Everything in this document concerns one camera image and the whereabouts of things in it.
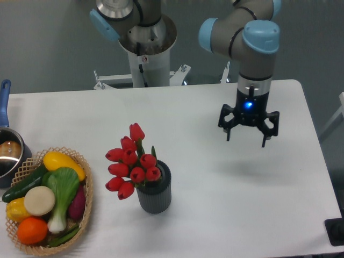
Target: yellow squash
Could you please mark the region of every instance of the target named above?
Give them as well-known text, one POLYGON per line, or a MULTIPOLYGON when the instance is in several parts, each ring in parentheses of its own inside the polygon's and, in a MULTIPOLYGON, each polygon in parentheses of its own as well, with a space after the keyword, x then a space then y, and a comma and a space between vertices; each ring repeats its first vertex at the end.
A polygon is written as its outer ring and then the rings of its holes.
POLYGON ((14 199, 6 205, 6 215, 9 219, 22 222, 24 219, 32 216, 24 206, 24 197, 14 199))
POLYGON ((76 171, 79 181, 83 181, 86 177, 85 171, 80 167, 70 156, 61 152, 48 152, 43 157, 44 166, 49 171, 57 170, 58 168, 72 168, 76 171))

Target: blue pan handle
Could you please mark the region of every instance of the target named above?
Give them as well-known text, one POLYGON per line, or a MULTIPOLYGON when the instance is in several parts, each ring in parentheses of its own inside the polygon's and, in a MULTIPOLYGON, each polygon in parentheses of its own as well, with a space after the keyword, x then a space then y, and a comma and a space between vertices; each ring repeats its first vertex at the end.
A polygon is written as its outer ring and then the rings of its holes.
POLYGON ((9 103, 11 81, 3 80, 0 89, 0 127, 10 127, 9 117, 7 116, 7 105, 9 103))

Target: light blue joint cap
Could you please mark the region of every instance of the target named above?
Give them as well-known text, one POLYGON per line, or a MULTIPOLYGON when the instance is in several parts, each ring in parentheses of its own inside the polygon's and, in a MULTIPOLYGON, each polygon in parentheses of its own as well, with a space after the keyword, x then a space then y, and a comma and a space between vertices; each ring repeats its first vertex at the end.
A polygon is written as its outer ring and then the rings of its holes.
POLYGON ((255 51, 274 54, 280 46, 280 27, 269 20, 252 20, 243 28, 242 38, 255 51))
POLYGON ((203 22, 198 32, 198 42, 205 50, 211 51, 211 31, 217 18, 210 18, 203 22))
POLYGON ((118 33, 95 9, 92 9, 92 11, 90 12, 90 19, 94 27, 99 31, 101 35, 106 37, 107 40, 116 41, 119 39, 118 33))
POLYGON ((273 18, 278 15, 278 13, 281 10, 282 7, 282 0, 273 0, 274 2, 274 14, 273 14, 273 18))

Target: saucepan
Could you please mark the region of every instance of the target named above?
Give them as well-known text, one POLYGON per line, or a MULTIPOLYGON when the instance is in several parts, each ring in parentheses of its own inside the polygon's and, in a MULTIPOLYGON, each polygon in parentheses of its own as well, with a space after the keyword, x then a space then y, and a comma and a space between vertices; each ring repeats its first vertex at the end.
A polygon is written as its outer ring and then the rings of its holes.
POLYGON ((10 187, 18 168, 31 157, 23 138, 9 128, 7 105, 10 89, 11 81, 4 80, 0 88, 0 188, 10 187))

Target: woven basket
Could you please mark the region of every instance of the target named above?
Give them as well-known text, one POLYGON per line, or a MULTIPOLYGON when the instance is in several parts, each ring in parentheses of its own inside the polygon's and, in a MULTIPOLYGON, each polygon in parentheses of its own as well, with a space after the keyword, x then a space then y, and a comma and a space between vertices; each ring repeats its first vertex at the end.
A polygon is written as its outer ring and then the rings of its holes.
MULTIPOLYGON (((19 223, 12 221, 9 218, 6 218, 6 227, 7 227, 6 230, 8 232, 9 238, 12 240, 13 243, 15 243, 15 246, 21 251, 25 252, 26 254, 35 255, 35 256, 53 255, 67 249, 69 246, 74 244, 76 240, 81 236, 81 234, 84 233, 85 228, 90 218, 90 214, 91 214, 92 198, 93 198, 92 174, 91 174, 89 164, 87 163, 85 158, 82 155, 80 155, 78 152, 76 152, 75 150, 62 147, 62 148, 50 148, 48 150, 43 150, 41 152, 38 152, 36 155, 33 155, 32 158, 29 158, 25 162, 23 162, 22 166, 18 169, 18 172, 16 172, 15 174, 11 187, 17 184, 18 182, 20 182, 30 173, 32 173, 35 170, 35 168, 37 168, 43 162, 44 155, 50 151, 57 151, 57 152, 67 154, 84 169, 86 173, 86 179, 85 179, 85 183, 83 187, 84 187, 84 192, 86 195, 86 207, 85 207, 83 218, 80 221, 77 221, 77 223, 80 224, 79 225, 80 230, 78 231, 78 233, 68 242, 64 243, 63 245, 60 245, 58 247, 52 247, 52 248, 44 246, 44 243, 42 243, 41 246, 23 245, 17 238, 17 229, 18 229, 19 223)), ((68 218, 67 229, 71 228, 73 225, 75 225, 75 223, 76 223, 75 221, 68 218)), ((56 235, 52 235, 49 233, 48 236, 46 237, 46 240, 53 239, 54 237, 56 237, 56 235)))

